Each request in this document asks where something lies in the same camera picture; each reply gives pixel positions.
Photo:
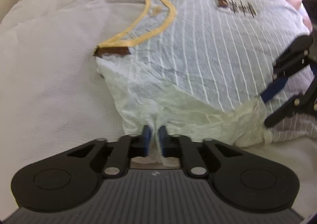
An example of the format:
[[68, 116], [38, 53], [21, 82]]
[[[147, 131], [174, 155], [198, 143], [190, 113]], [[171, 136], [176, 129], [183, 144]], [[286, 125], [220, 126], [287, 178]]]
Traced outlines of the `striped grey t-shirt yellow collar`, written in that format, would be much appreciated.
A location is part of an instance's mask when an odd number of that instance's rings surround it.
[[273, 62], [308, 28], [286, 0], [145, 0], [141, 15], [95, 53], [126, 133], [166, 125], [239, 147], [316, 137], [316, 119], [265, 118], [313, 80], [306, 67], [265, 101]]

